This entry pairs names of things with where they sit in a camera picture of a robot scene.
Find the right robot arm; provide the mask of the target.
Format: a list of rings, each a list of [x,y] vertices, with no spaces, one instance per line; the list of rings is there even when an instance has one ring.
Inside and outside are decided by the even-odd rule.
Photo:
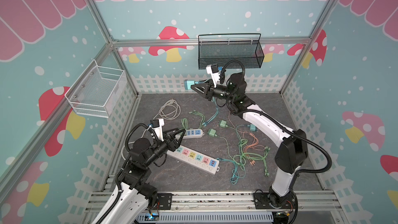
[[[268,191],[268,202],[272,208],[281,208],[289,197],[294,197],[293,186],[300,174],[320,174],[332,167],[329,153],[320,145],[308,140],[304,131],[286,127],[265,113],[246,95],[246,70],[242,62],[231,60],[223,67],[211,64],[206,67],[206,72],[211,76],[210,79],[198,82],[186,80],[185,89],[192,89],[209,101],[225,100],[225,106],[231,114],[253,124],[277,147],[277,172]],[[308,158],[308,146],[316,148],[325,156],[326,165],[323,168],[302,168],[303,162]]]

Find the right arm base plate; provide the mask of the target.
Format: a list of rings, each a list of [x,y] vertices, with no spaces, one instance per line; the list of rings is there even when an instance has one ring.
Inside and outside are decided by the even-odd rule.
[[[278,194],[269,192],[254,192],[253,199],[256,209],[295,209],[297,204],[296,196],[293,192],[280,197]]]

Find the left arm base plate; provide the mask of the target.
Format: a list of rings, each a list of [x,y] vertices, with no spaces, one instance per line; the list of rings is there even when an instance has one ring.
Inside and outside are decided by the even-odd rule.
[[[171,210],[172,200],[173,194],[160,193],[152,199],[152,201],[148,205],[148,208],[150,210]]]

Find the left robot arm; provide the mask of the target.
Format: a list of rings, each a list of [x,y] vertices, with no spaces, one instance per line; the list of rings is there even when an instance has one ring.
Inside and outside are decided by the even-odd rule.
[[[124,141],[127,157],[114,178],[115,189],[93,222],[135,224],[144,211],[159,217],[158,190],[147,183],[150,166],[161,157],[166,158],[168,151],[176,151],[185,133],[179,128],[164,131],[160,120],[134,126]]]

